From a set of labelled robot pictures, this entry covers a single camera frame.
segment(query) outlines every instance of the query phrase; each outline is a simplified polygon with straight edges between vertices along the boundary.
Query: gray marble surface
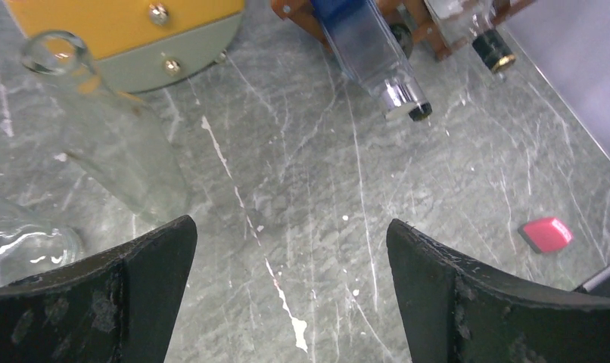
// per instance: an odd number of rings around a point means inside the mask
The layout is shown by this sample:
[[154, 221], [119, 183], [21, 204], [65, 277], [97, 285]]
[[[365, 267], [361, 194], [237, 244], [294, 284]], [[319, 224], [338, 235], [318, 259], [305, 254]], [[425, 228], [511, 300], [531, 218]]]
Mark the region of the gray marble surface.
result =
[[[562, 289], [610, 263], [610, 162], [523, 54], [501, 82], [470, 49], [435, 63], [417, 47], [434, 115], [385, 122], [267, 3], [248, 2], [227, 63], [144, 95], [196, 191], [167, 361], [409, 361], [392, 218]], [[22, 41], [0, 5], [0, 194], [74, 227], [87, 253], [151, 229], [61, 157], [58, 109], [18, 64]], [[571, 246], [531, 252], [515, 230], [543, 216], [568, 224]]]

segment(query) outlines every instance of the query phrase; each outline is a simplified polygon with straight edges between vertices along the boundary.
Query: pink eraser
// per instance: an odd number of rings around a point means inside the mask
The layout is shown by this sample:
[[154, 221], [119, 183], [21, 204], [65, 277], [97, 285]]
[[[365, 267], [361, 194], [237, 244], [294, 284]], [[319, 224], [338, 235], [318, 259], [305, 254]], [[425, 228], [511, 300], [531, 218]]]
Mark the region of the pink eraser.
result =
[[519, 234], [537, 253], [559, 251], [572, 240], [570, 229], [555, 217], [528, 222], [519, 228]]

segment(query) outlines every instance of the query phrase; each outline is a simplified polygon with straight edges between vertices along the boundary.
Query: wooden bottle holder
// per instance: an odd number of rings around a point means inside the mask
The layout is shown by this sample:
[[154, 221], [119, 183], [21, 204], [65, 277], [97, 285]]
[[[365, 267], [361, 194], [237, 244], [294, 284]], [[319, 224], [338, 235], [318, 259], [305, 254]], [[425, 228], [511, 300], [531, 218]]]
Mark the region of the wooden bottle holder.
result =
[[[495, 26], [503, 23], [534, 1], [493, 0], [496, 16], [492, 19], [492, 23]], [[271, 2], [272, 9], [281, 19], [290, 19], [318, 39], [328, 51], [331, 50], [318, 20], [313, 15], [313, 6], [310, 0], [271, 0]], [[377, 0], [376, 2], [384, 17], [394, 12], [399, 5], [404, 4], [418, 25], [412, 32], [412, 43], [416, 44], [427, 40], [439, 61], [452, 54], [452, 51], [443, 42], [437, 24], [432, 20], [432, 16], [423, 0]]]

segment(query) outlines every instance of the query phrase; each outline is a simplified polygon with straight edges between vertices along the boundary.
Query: glass bottle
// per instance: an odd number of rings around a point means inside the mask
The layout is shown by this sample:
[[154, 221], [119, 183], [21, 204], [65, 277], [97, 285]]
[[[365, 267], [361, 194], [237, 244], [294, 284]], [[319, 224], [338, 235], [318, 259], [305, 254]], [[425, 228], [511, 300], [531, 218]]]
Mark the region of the glass bottle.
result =
[[494, 29], [490, 19], [493, 0], [425, 0], [443, 40], [457, 49], [471, 43], [492, 73], [512, 66], [516, 56]]
[[379, 100], [386, 119], [429, 116], [430, 103], [373, 0], [312, 0], [343, 71]]
[[109, 89], [85, 43], [48, 31], [23, 47], [22, 64], [64, 111], [64, 153], [152, 224], [187, 212], [189, 188], [160, 119], [139, 98]]
[[82, 257], [76, 232], [0, 198], [0, 287]]

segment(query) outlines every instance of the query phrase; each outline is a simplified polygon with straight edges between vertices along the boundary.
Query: bottle mouth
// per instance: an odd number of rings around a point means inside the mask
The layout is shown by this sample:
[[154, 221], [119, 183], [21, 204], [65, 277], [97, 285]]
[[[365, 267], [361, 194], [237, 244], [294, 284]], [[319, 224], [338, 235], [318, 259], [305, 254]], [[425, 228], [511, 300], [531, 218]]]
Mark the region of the bottle mouth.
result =
[[20, 52], [20, 62], [29, 71], [59, 76], [77, 70], [89, 57], [86, 44], [72, 33], [48, 30], [29, 39]]

